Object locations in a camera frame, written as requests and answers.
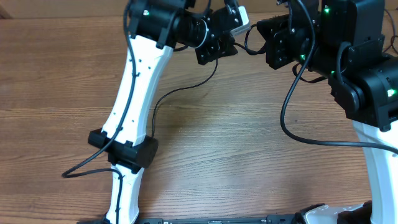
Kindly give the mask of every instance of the green light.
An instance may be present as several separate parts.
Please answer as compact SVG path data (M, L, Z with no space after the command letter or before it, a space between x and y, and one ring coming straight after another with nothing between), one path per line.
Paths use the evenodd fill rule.
M392 97L397 93L397 90L390 89L387 91L388 97Z

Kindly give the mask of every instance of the black bracket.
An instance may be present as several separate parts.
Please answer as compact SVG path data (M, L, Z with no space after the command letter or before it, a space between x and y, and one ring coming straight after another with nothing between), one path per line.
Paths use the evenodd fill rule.
M101 132L101 129L90 131L88 136L88 144L95 146L99 149L104 147L110 141L106 137L106 132ZM159 143L156 139L149 136L145 137L144 142L137 146L132 146L132 142L126 141L122 144L113 141L106 149L109 153L108 161L113 165L120 164L130 168L133 173L142 168L148 168L154 160Z

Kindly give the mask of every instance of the white arm segment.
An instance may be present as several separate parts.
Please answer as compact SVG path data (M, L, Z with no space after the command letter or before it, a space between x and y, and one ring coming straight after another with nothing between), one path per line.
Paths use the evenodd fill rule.
M159 78L170 57L173 48L165 46L163 49L156 48L156 42L145 37L136 36L130 39L136 59L136 78L134 94L132 96L129 111L123 122L123 130L120 131L115 141L125 143L133 142L133 146L139 145L146 136L147 117L150 104L152 103ZM111 115L103 126L102 131L107 132L107 137L112 138L116 127L126 106L132 82L132 63L131 56L127 51L126 68L120 84L118 96L116 98ZM131 169L121 165L112 166L122 173L123 186L120 201L119 224L132 224L136 221L139 213L138 193L144 169L137 174L133 174ZM119 193L119 175L113 174L112 199L109 212L106 214L111 224L116 224L116 202Z
M391 130L385 133L357 121L354 129L360 141L398 148L398 121L391 123ZM363 151L372 192L371 223L398 223L398 155L374 148Z

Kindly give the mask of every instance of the table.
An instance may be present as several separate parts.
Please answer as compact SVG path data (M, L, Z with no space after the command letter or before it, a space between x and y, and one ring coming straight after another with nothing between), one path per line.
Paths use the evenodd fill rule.
M384 23L389 40L387 16ZM0 30L0 223L101 217L111 174L62 179L61 173L96 151L88 133L106 121L124 69L121 18L1 20ZM249 47L263 44L252 31ZM164 100L155 134L160 147L141 185L143 217L258 217L371 199L361 149L302 144L282 132L292 65L275 71L264 55L239 49L219 60L208 83ZM214 66L198 65L192 49L175 53L155 99L201 82ZM358 139L326 82L299 83L286 123L306 138ZM106 158L83 170L109 167Z

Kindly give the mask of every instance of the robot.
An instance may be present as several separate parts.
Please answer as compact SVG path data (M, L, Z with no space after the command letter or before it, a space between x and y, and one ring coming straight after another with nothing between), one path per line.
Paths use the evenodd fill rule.
M210 220L138 219L138 195L144 169L153 161L158 141L146 134L147 117L159 78L177 43L195 49L200 65L237 54L234 36L253 27L266 40L255 54L265 54L273 69L293 61L302 67L284 101L280 124L291 138L327 146L363 147L372 201L361 205L312 205L296 214L265 218L222 219L219 223L348 224L398 223L398 57L382 50L384 0L279 0L289 14L251 26L244 6L224 0L217 11L196 14L195 0L129 1L124 11L128 51L126 67L112 112L88 143L100 150L62 174L64 178L113 172L109 212L99 221L111 224L184 224ZM247 43L244 48L250 50ZM353 120L362 142L304 139L285 126L287 103L305 69L328 79L331 94ZM102 152L111 168L71 174Z

